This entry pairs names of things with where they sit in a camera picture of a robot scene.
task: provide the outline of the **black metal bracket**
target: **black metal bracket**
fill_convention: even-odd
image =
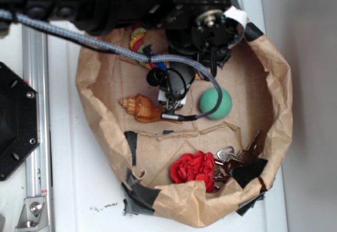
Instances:
[[[0,181],[37,147],[37,92],[0,62]]]

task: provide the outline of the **red fabric flower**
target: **red fabric flower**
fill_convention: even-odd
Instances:
[[[195,155],[187,153],[171,166],[171,178],[176,184],[202,180],[205,182],[206,192],[210,193],[215,186],[214,166],[214,156],[210,152],[198,152]]]

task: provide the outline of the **seashell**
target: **seashell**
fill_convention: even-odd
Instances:
[[[171,122],[182,124],[182,122],[175,120],[164,120],[161,114],[165,110],[157,107],[149,98],[144,95],[138,94],[137,96],[129,96],[128,98],[120,99],[120,104],[126,108],[128,114],[134,115],[138,122],[152,123],[152,122]]]

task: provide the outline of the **brown paper bag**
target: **brown paper bag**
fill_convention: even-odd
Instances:
[[[131,32],[117,29],[101,39],[128,48]],[[148,70],[120,55],[81,50],[78,92],[88,123],[123,185],[126,211],[204,227],[271,188],[292,140],[291,72],[252,23],[245,36],[216,77],[232,96],[230,114],[224,120],[201,118],[183,124],[137,122],[118,101],[142,94],[156,102],[158,88],[147,84]],[[163,31],[147,32],[145,44],[152,44],[157,54],[167,52]],[[210,87],[211,83],[196,80],[179,114],[198,114],[199,98]],[[263,135],[258,154],[267,163],[244,187],[232,177],[208,194],[203,181],[174,184],[170,179],[170,166],[183,154],[198,150],[215,154],[228,145],[238,153],[259,130]]]

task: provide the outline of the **white wall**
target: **white wall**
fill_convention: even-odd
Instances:
[[[290,232],[337,230],[337,0],[262,0],[289,61],[293,144],[283,164]]]

